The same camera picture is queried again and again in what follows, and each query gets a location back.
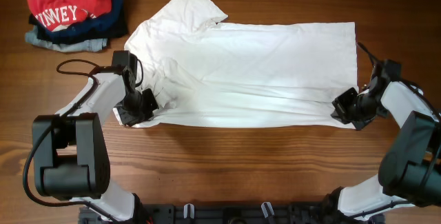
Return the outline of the white t-shirt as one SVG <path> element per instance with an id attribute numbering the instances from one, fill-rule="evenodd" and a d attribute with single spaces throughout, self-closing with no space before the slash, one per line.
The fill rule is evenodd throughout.
<path id="1" fill-rule="evenodd" d="M 332 101 L 357 86 L 352 22 L 230 23 L 212 0 L 171 0 L 124 48 L 158 103 L 145 128 L 340 127 Z"/>

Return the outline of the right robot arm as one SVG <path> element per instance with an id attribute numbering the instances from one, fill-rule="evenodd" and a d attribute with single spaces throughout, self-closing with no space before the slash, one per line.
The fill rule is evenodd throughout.
<path id="1" fill-rule="evenodd" d="M 331 116 L 361 130 L 377 116 L 391 115 L 400 131 L 375 176 L 328 195 L 320 212 L 326 223 L 368 223 L 396 207 L 440 205 L 440 113 L 415 83 L 401 77 L 399 63 L 371 64 L 364 90 L 337 96 Z"/>

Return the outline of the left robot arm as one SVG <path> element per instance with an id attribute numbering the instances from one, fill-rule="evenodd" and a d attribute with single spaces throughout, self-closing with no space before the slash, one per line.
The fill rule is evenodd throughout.
<path id="1" fill-rule="evenodd" d="M 47 207 L 80 205 L 79 223 L 152 223 L 140 198 L 110 178 L 102 126 L 109 114 L 132 127 L 153 117 L 150 89 L 139 91 L 142 64 L 127 50 L 110 66 L 93 65 L 88 84 L 64 108 L 32 124 L 32 149 L 23 169 L 28 198 Z"/>

